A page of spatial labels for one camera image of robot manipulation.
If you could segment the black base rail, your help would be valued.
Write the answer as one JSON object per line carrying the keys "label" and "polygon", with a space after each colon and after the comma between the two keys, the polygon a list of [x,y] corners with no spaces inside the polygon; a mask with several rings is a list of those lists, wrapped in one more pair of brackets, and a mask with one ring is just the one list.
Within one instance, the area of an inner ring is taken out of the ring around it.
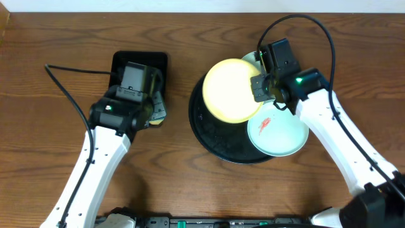
{"label": "black base rail", "polygon": [[133,227],[133,228],[252,228],[252,227],[314,227],[308,219],[287,218],[201,218],[172,217],[169,213],[136,214],[123,207],[114,208],[109,214],[97,217],[95,228]]}

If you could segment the green and yellow sponge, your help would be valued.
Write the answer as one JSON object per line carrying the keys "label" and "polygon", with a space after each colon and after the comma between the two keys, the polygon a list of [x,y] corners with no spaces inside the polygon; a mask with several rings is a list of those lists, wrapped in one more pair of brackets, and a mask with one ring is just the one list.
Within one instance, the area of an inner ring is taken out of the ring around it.
{"label": "green and yellow sponge", "polygon": [[153,113],[149,119],[150,125],[160,125],[167,116],[166,105],[160,91],[154,93],[153,97]]}

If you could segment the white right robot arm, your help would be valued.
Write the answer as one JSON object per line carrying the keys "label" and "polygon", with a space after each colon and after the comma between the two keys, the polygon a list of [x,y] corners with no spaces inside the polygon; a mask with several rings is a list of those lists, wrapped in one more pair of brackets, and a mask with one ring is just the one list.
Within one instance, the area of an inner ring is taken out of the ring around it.
{"label": "white right robot arm", "polygon": [[338,166],[353,199],[309,218],[313,227],[404,227],[404,174],[365,138],[341,107],[326,78],[315,68],[301,70],[289,42],[253,52],[260,73],[253,77],[256,101],[275,98],[306,124]]}

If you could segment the black rectangular water tray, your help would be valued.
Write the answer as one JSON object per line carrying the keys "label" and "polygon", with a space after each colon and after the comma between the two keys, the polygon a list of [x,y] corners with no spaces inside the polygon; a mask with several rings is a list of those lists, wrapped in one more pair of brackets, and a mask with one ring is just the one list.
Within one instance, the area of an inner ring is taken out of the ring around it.
{"label": "black rectangular water tray", "polygon": [[[153,51],[117,51],[113,55],[113,60],[111,64],[111,71],[113,73],[116,73],[117,76],[111,76],[109,78],[108,87],[120,85],[123,75],[123,69],[128,61],[157,68],[161,71],[162,79],[160,92],[165,101],[166,78],[168,68],[167,54],[164,52],[153,52]],[[149,124],[150,127],[158,127],[160,125]]]}

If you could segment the yellow plate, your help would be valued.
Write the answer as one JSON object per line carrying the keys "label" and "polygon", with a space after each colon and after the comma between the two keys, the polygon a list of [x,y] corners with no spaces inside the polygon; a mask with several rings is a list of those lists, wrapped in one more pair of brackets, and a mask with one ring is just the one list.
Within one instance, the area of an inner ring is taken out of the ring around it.
{"label": "yellow plate", "polygon": [[251,63],[231,58],[213,66],[206,74],[202,96],[209,112],[222,122],[239,124],[252,118],[262,107],[251,90],[251,78],[259,70]]}

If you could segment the mint green plate with stain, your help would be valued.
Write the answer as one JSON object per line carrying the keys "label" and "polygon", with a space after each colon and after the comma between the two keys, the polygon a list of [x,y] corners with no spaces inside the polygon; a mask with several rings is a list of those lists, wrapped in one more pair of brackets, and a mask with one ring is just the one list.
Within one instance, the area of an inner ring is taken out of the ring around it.
{"label": "mint green plate with stain", "polygon": [[256,53],[255,51],[252,51],[252,52],[246,54],[242,59],[243,59],[244,61],[247,61],[247,62],[249,62],[250,64],[254,65],[255,68],[256,68],[259,72],[261,72],[261,63],[260,63],[259,60],[256,60],[255,53]]}

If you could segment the round black serving tray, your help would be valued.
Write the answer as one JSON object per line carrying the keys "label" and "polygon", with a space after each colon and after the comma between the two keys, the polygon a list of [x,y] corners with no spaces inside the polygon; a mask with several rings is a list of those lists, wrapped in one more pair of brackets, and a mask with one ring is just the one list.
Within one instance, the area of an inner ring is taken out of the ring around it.
{"label": "round black serving tray", "polygon": [[225,123],[215,118],[203,101],[204,77],[189,99],[189,123],[196,139],[213,155],[238,164],[255,164],[273,157],[258,150],[247,134],[247,122]]}

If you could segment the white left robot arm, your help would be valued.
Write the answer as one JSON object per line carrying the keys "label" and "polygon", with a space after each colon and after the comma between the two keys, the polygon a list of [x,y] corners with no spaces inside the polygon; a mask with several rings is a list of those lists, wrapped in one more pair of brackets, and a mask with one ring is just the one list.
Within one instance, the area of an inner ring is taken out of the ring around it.
{"label": "white left robot arm", "polygon": [[45,70],[82,119],[85,140],[78,160],[55,207],[42,227],[94,227],[111,178],[128,153],[136,133],[159,125],[166,117],[161,70],[128,62],[109,73],[118,83],[109,87],[86,117],[69,92]]}

